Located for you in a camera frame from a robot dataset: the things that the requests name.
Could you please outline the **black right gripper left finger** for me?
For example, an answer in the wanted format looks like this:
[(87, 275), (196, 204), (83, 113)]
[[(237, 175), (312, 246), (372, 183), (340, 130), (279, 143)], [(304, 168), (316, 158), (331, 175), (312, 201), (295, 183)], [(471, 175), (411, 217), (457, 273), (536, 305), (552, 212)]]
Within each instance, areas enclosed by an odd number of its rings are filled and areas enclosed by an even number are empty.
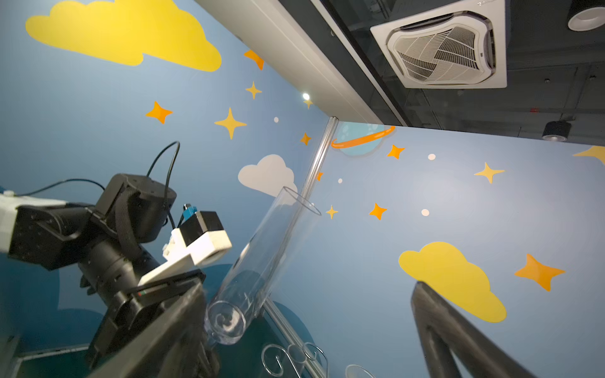
[(207, 377), (206, 296), (198, 282), (91, 377)]

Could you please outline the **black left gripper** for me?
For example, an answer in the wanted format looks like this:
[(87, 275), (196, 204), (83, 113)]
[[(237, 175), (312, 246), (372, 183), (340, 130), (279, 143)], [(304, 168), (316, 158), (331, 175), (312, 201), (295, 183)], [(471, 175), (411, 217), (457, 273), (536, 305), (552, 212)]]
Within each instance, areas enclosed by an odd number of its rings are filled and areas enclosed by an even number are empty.
[(203, 283), (206, 274), (199, 269), (119, 291), (94, 335), (86, 355), (88, 366), (95, 368), (102, 358), (118, 352), (162, 315), (186, 291)]

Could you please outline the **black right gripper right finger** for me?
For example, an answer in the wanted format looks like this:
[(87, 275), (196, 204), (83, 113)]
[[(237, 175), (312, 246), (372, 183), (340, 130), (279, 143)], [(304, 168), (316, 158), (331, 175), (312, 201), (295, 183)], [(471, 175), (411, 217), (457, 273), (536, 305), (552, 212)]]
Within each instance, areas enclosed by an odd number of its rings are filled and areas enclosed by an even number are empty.
[(414, 286), (411, 310), (431, 377), (460, 377), (456, 358), (473, 377), (534, 376), (428, 284)]

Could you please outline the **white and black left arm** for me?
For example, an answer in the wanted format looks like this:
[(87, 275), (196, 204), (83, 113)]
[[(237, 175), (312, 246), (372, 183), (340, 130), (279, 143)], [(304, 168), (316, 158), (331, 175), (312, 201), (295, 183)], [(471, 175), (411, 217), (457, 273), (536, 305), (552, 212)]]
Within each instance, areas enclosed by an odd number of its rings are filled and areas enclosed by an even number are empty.
[(144, 248), (166, 222), (176, 192), (169, 181), (118, 173), (95, 205), (30, 195), (1, 195), (1, 251), (48, 271), (77, 265), (80, 287), (98, 295), (107, 312), (88, 348), (87, 363), (119, 351), (206, 276), (198, 269), (156, 282), (143, 276), (159, 268)]

